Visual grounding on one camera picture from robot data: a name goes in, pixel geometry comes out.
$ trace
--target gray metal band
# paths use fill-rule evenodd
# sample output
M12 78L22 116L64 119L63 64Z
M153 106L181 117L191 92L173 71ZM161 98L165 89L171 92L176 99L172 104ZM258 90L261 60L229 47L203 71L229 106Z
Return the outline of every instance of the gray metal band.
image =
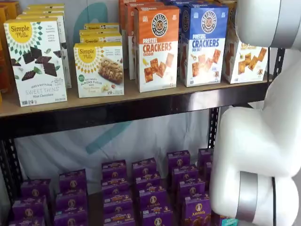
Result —
M281 0L278 24L271 47L291 48L296 39L300 21L301 1Z
M258 175L240 172L240 189L236 219L253 222L258 195Z

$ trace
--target blue cracker box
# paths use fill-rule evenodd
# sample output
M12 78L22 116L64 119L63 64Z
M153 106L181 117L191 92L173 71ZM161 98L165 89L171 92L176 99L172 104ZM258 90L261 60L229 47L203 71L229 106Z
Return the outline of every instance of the blue cracker box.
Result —
M221 81L228 10L218 2L183 7L180 78L186 87Z

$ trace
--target pretzelized logo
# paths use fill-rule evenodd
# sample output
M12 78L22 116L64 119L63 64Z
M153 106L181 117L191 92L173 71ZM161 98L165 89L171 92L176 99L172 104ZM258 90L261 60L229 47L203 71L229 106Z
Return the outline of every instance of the pretzelized logo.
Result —
M165 35L168 27L168 21L165 15L159 13L152 20L151 28L154 35L162 37Z
M213 11L207 11L202 17L202 29L205 33L212 33L216 27L216 14Z

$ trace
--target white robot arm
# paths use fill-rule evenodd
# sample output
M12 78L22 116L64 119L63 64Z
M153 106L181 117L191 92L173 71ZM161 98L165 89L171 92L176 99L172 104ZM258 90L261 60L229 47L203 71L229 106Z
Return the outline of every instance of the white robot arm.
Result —
M300 0L238 0L242 42L301 49ZM262 111L231 108L221 119L210 182L212 209L272 226L291 226L299 209L292 180L301 167L301 61L270 85ZM272 178L275 178L275 192Z

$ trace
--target orange box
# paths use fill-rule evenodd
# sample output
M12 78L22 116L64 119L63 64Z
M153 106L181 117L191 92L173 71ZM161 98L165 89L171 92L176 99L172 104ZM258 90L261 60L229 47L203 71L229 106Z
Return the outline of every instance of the orange box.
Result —
M134 9L141 6L163 6L164 3L156 2L141 2L127 3L125 6L125 21L126 21L126 43L128 51L128 74L130 80L135 79L135 50L134 50Z
M140 92L176 87L178 32L178 7L135 8L135 75Z

